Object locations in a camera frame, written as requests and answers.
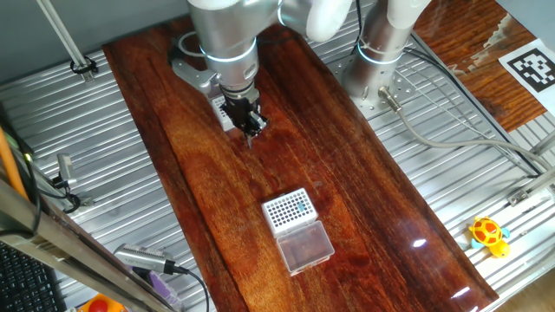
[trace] metal bracket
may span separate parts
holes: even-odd
[[[172,60],[172,69],[179,78],[183,79],[201,93],[210,93],[212,78],[216,76],[215,72],[210,69],[203,71],[197,70],[181,60]]]
[[[509,196],[506,200],[515,206],[521,202],[529,199],[535,194],[543,191],[545,188],[550,187],[551,191],[555,190],[555,168],[550,169],[544,174],[537,177],[527,185],[521,187],[518,191]]]

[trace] white perforated lid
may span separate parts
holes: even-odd
[[[304,188],[262,204],[274,237],[280,237],[316,221],[318,214]]]

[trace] gray cable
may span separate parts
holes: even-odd
[[[178,39],[177,41],[177,47],[181,50],[181,52],[185,53],[186,55],[189,55],[192,57],[205,57],[205,55],[203,55],[202,53],[192,52],[185,48],[185,44],[183,43],[183,41],[193,35],[197,35],[197,32],[191,31],[181,36],[180,39]]]
[[[552,168],[546,161],[544,161],[537,155],[527,151],[526,149],[500,140],[469,140],[469,141],[447,142],[447,143],[428,140],[423,136],[419,135],[416,132],[416,130],[412,126],[410,126],[410,123],[407,120],[407,116],[405,116],[405,113],[403,113],[402,110],[398,111],[397,114],[399,115],[399,118],[401,118],[402,122],[405,124],[405,127],[407,127],[409,132],[411,132],[416,137],[417,140],[419,140],[423,144],[426,144],[427,146],[439,147],[439,148],[455,148],[455,147],[461,147],[461,146],[475,146],[475,145],[501,146],[508,149],[512,149],[513,151],[516,151],[516,152],[523,153],[524,155],[528,156],[530,159],[534,160],[535,162],[543,166],[546,170],[549,170]]]

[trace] wooden board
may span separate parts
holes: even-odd
[[[189,27],[104,52],[219,311],[469,311],[497,298],[304,40],[259,48],[270,124],[249,150],[167,65],[170,36]],[[336,253],[291,277],[261,204],[300,187]]]
[[[545,113],[498,61],[536,38],[494,0],[434,0],[415,30],[507,132]]]

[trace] cable connector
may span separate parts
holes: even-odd
[[[388,88],[381,87],[378,90],[378,95],[380,96],[380,98],[382,98],[382,100],[388,103],[389,107],[391,107],[391,110],[395,114],[397,114],[400,110],[402,110],[401,103],[399,103],[399,101],[395,97],[393,97],[393,95],[389,92]]]

